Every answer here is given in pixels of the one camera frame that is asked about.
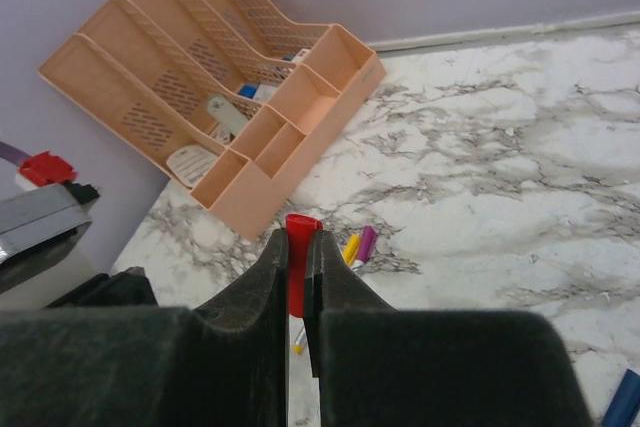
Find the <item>red pen cap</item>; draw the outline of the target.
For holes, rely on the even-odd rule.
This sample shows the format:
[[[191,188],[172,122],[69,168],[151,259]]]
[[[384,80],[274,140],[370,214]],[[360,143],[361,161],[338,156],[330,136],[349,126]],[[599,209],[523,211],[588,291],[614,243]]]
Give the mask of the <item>red pen cap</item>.
[[[302,318],[307,253],[313,234],[323,229],[323,223],[313,217],[291,213],[285,218],[285,229],[289,247],[289,313],[296,318]]]

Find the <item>purple pen cap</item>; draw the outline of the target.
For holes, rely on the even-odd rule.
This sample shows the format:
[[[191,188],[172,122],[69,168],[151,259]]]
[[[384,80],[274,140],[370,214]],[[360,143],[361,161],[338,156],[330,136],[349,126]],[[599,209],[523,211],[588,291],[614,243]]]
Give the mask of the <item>purple pen cap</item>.
[[[372,226],[365,226],[362,231],[362,235],[360,237],[360,247],[356,255],[355,261],[362,261],[365,263],[368,262],[368,260],[372,255],[376,239],[377,239],[377,233],[375,229]]]

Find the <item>blue pen cap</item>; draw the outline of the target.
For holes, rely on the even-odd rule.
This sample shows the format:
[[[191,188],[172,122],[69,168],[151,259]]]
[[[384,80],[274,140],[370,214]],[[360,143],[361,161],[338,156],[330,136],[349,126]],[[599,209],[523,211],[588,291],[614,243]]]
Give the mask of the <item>blue pen cap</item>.
[[[639,412],[640,376],[627,369],[600,422],[603,427],[630,427]]]

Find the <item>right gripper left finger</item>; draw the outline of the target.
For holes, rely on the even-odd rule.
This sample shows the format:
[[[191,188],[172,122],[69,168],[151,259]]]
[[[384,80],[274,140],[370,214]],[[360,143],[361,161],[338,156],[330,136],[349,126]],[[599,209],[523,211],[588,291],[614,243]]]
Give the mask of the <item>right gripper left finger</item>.
[[[283,426],[288,240],[196,309],[127,306],[1,317],[5,426]]]

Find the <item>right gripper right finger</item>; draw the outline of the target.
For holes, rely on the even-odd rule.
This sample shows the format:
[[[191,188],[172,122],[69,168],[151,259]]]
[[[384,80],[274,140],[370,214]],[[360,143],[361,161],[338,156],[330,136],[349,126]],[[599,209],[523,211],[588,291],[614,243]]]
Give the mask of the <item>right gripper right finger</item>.
[[[325,230],[304,289],[325,426],[592,424],[564,343],[538,314],[395,309]]]

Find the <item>yellow pen cap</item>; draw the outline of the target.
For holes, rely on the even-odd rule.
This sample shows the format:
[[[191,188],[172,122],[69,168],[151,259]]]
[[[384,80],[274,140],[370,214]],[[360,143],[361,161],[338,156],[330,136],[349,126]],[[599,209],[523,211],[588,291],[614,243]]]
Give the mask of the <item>yellow pen cap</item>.
[[[348,267],[355,261],[359,247],[360,236],[358,234],[352,234],[342,251],[343,260]]]

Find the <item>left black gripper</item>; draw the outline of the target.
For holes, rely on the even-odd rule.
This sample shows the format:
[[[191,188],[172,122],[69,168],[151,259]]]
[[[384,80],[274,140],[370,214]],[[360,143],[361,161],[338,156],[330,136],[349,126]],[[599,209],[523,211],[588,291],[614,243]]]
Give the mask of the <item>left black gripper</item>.
[[[61,307],[157,306],[152,286],[142,267],[131,267],[114,275],[90,278],[45,309]]]

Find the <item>white pen yellow end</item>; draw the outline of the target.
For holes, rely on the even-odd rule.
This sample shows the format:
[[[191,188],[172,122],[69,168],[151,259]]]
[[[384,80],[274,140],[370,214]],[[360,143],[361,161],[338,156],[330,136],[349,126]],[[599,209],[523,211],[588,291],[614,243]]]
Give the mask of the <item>white pen yellow end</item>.
[[[306,329],[304,326],[302,326],[295,336],[295,339],[292,344],[292,351],[295,354],[300,355],[304,352],[306,345],[307,345]]]

